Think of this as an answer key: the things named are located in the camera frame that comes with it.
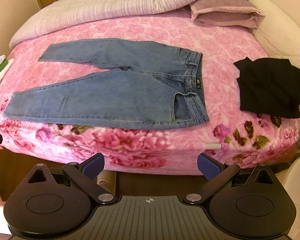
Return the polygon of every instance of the jeans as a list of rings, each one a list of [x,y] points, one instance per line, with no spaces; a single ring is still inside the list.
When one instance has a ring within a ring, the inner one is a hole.
[[[110,70],[16,92],[4,116],[123,129],[198,125],[209,120],[201,58],[202,53],[153,41],[89,39],[52,44],[39,61],[92,61]]]

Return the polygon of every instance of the black cloth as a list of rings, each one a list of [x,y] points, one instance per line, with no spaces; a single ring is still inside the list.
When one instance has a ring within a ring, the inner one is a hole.
[[[300,69],[288,59],[248,57],[234,65],[240,70],[240,110],[284,118],[299,118]]]

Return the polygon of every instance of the blue gripper pad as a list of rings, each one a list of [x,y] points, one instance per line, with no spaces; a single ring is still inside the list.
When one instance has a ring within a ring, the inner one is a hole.
[[[82,173],[89,179],[94,180],[98,176],[103,168],[105,167],[105,158],[102,154],[97,156],[95,159],[85,164],[82,167]]]
[[[198,170],[207,178],[207,180],[213,179],[225,169],[222,163],[219,163],[205,153],[201,153],[198,156],[197,165]]]

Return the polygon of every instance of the pink floral bedspread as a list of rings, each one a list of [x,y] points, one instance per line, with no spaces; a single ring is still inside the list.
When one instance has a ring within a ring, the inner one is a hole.
[[[210,121],[186,129],[123,130],[103,127],[31,123],[2,114],[15,91],[49,85],[102,71],[92,64],[38,62],[52,43],[91,38],[157,41],[203,53],[204,97]],[[233,62],[267,57],[243,27],[199,27],[179,9],[152,16],[100,20],[73,26],[20,43],[10,54],[15,61],[0,85],[0,133],[7,149],[55,162],[82,162],[96,152],[113,171],[197,175],[199,153],[206,143],[221,143],[206,152],[222,163],[241,167],[289,160],[295,153],[298,124],[271,120],[239,110],[239,70]]]

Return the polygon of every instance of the folded blanket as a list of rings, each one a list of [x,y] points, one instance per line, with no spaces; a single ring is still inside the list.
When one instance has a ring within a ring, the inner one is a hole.
[[[16,32],[10,48],[41,35],[81,23],[172,11],[195,0],[60,0],[33,15]]]

